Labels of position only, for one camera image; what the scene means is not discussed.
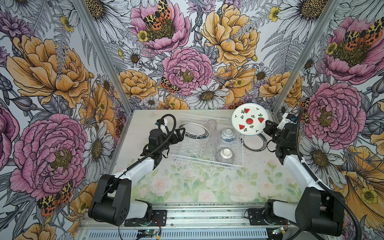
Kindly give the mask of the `plate green red band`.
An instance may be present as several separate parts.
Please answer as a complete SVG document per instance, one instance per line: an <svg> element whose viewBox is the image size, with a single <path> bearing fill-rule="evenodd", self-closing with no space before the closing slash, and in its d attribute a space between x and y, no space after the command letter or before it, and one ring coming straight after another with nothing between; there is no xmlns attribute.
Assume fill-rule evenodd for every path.
<svg viewBox="0 0 384 240"><path fill-rule="evenodd" d="M187 122L179 126L179 128L185 129L185 136L188 138L202 140L209 137L210 133L206 127L201 124Z"/></svg>

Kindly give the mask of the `white plate green rim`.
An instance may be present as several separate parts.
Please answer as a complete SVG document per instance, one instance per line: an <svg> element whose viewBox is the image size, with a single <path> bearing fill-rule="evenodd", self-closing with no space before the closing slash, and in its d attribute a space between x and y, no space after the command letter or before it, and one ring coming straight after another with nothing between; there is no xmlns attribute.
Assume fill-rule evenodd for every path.
<svg viewBox="0 0 384 240"><path fill-rule="evenodd" d="M252 152L261 152L267 148L267 138L263 134L244 136L243 146Z"/></svg>

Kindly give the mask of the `white plate teal rim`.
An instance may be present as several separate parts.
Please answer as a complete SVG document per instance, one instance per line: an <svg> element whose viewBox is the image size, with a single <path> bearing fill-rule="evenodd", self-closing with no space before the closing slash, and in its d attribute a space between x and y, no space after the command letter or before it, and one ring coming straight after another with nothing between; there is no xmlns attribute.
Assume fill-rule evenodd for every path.
<svg viewBox="0 0 384 240"><path fill-rule="evenodd" d="M269 119L269 113L262 106L247 103L234 110L231 123L234 130L241 135L254 136L263 132Z"/></svg>

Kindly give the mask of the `white wire dish rack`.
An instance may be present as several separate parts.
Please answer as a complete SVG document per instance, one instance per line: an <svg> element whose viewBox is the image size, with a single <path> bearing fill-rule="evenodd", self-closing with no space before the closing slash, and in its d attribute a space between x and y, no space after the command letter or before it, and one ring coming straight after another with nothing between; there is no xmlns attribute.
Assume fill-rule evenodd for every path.
<svg viewBox="0 0 384 240"><path fill-rule="evenodd" d="M209 137L202 140L196 140L185 136L181 142L171 146L171 156L173 156L176 160L185 160L210 166L217 166L230 169L235 167L242 167L244 165L244 146L242 142L243 136L234 130L230 120L191 114L177 115L178 127L183 123L192 122L201 124L207 128L206 124L207 120L209 119L214 119L217 121L217 131L219 131L220 133L223 129L226 128L230 128L234 131L236 138L232 143L222 143L220 140L220 142L217 144L217 152L223 148L228 148L232 150L234 154L234 163L232 165L226 165L217 162L216 155L213 158L207 158L205 156L205 144L207 141L209 141Z"/></svg>

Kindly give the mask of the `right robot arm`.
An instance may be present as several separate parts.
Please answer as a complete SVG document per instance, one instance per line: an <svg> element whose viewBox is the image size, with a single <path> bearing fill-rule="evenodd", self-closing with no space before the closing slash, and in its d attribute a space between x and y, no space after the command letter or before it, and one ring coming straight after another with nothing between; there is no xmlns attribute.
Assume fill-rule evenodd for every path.
<svg viewBox="0 0 384 240"><path fill-rule="evenodd" d="M277 124L267 121L264 133L276 144L275 154L297 182L302 196L297 204L268 200L264 218L284 219L300 230L338 237L343 230L345 199L332 191L307 165L299 151L296 123Z"/></svg>

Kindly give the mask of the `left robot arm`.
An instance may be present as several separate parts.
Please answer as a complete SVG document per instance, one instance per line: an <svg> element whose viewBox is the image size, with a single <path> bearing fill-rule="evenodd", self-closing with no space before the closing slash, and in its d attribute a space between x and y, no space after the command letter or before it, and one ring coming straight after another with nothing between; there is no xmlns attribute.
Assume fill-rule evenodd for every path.
<svg viewBox="0 0 384 240"><path fill-rule="evenodd" d="M171 145L184 140L185 128L164 133L167 127L150 131L149 143L145 145L141 158L126 170L114 175L103 175L90 203L88 216L97 222L120 226L127 220L145 224L153 219L152 204L132 200L132 188L146 174L152 172L166 157Z"/></svg>

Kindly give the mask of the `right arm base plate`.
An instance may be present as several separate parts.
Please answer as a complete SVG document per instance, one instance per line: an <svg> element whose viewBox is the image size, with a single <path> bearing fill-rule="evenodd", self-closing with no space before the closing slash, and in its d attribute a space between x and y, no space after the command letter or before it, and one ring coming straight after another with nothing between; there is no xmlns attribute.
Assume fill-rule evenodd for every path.
<svg viewBox="0 0 384 240"><path fill-rule="evenodd" d="M266 217L263 208L250 208L244 212L251 226L285 226L286 220L280 217Z"/></svg>

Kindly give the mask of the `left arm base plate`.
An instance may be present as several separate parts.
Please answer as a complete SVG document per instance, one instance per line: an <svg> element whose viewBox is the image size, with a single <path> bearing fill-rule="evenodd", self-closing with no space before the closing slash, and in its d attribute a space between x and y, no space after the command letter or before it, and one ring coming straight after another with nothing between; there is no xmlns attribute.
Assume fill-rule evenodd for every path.
<svg viewBox="0 0 384 240"><path fill-rule="evenodd" d="M151 210L141 219L126 219L125 227L164 227L167 223L167 210Z"/></svg>

